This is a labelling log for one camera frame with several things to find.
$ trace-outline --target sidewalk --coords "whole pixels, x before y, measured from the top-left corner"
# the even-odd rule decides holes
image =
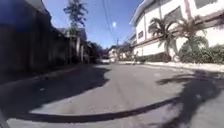
[[[133,61],[123,61],[118,62],[118,64],[133,64]],[[224,65],[219,64],[193,64],[193,63],[180,63],[180,62],[145,62],[137,64],[149,65],[149,66],[157,66],[157,67],[166,67],[166,68],[175,68],[175,69],[186,69],[186,70],[201,70],[201,71],[208,71],[208,72],[219,72],[224,73]]]
[[[72,72],[77,68],[80,68],[80,66],[81,65],[72,65],[63,67],[58,70],[46,71],[45,73],[39,73],[38,75],[30,75],[23,77],[20,80],[0,84],[0,102],[6,101],[7,97],[9,97],[18,88],[29,86],[30,84],[40,80],[58,77],[60,75]]]

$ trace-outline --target hedge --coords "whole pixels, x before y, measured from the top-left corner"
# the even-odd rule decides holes
[[[125,58],[120,61],[133,61],[133,58]],[[148,55],[148,56],[139,56],[137,57],[137,61],[140,62],[169,62],[171,61],[171,57],[167,55],[166,53],[158,53],[154,55]]]
[[[217,63],[224,64],[224,46],[216,46],[199,51],[185,51],[179,54],[184,63]]]

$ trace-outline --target blue sky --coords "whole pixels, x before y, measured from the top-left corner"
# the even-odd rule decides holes
[[[68,0],[43,0],[46,8],[51,13],[52,24],[55,27],[68,27],[70,25],[68,16],[63,8]],[[88,40],[97,42],[105,47],[115,44],[116,38],[122,42],[131,34],[132,26],[130,19],[142,0],[105,0],[110,17],[110,27],[113,30],[114,38],[111,36],[102,0],[82,0],[86,4],[89,13],[86,15],[86,32]]]

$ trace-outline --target white building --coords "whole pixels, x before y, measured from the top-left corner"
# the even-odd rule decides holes
[[[110,62],[113,63],[118,59],[118,54],[117,54],[117,48],[116,47],[111,47],[108,54],[109,54]]]
[[[145,56],[164,52],[163,46],[158,47],[159,40],[152,36],[149,26],[152,18],[165,16],[172,20],[201,16],[206,35],[201,32],[198,34],[207,38],[210,47],[224,44],[224,29],[220,29],[220,25],[224,24],[224,0],[144,0],[131,20],[137,39],[137,43],[133,44],[134,53]],[[184,38],[177,39],[178,50],[185,41]]]

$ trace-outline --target asphalt road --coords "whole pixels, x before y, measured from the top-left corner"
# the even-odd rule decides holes
[[[11,128],[223,128],[217,73],[130,65],[84,66],[16,92]]]

